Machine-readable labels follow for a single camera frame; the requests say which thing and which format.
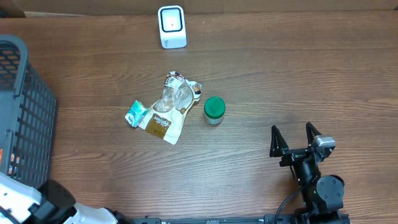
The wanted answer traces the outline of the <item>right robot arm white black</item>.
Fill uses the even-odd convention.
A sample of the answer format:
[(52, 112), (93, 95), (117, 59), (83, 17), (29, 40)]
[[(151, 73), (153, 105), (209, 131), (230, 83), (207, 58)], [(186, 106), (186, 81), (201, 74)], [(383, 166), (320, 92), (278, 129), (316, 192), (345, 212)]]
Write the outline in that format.
[[(298, 189), (290, 194), (269, 218), (273, 223), (349, 223), (348, 215), (342, 215), (344, 180), (337, 175), (322, 176), (318, 164), (331, 155), (335, 139), (321, 134), (312, 123), (306, 124), (307, 147), (290, 149), (277, 126), (271, 127), (270, 157), (279, 157), (281, 167), (288, 167), (298, 183)], [(301, 194), (303, 208), (294, 214), (280, 213), (289, 200)]]

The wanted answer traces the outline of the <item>brown white snack pouch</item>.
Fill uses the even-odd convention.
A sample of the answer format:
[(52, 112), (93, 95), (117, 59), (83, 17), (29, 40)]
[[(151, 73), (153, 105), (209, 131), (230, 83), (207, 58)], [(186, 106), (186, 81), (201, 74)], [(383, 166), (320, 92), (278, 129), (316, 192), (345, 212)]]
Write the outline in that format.
[(201, 98), (202, 85), (176, 71), (166, 75), (162, 96), (153, 103), (139, 124), (147, 133), (176, 144), (187, 113)]

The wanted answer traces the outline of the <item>green lid jar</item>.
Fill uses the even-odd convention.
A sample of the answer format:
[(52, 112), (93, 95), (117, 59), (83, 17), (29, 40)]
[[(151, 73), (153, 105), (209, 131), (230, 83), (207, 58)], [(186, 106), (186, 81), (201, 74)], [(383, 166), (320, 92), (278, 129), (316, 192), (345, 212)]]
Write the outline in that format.
[(205, 101), (204, 114), (208, 124), (220, 124), (224, 118), (226, 105), (222, 98), (212, 96)]

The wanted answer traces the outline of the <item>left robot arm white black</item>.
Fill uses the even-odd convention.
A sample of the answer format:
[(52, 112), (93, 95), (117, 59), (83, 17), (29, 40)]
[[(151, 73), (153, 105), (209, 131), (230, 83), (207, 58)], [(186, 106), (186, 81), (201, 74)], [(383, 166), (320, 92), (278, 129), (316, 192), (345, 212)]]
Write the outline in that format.
[(122, 224), (133, 221), (118, 211), (78, 203), (55, 180), (38, 189), (1, 174), (1, 224)]

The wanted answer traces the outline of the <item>teal tissue pack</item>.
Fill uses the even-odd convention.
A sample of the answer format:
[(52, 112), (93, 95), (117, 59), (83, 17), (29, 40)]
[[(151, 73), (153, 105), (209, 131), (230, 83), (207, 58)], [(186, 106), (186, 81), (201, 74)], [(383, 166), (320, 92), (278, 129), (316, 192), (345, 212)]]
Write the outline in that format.
[(140, 102), (135, 101), (125, 115), (125, 120), (131, 127), (137, 128), (147, 114), (148, 109)]

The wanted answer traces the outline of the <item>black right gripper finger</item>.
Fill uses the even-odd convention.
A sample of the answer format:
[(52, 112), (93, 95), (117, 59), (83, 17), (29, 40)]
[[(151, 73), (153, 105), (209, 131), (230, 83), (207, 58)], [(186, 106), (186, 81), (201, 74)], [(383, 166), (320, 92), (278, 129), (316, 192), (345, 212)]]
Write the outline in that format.
[(312, 141), (315, 139), (316, 136), (321, 135), (321, 133), (314, 127), (311, 122), (306, 123), (306, 133), (308, 145), (312, 144)]
[(284, 152), (289, 149), (286, 141), (282, 137), (276, 125), (271, 127), (271, 148), (270, 157), (282, 157)]

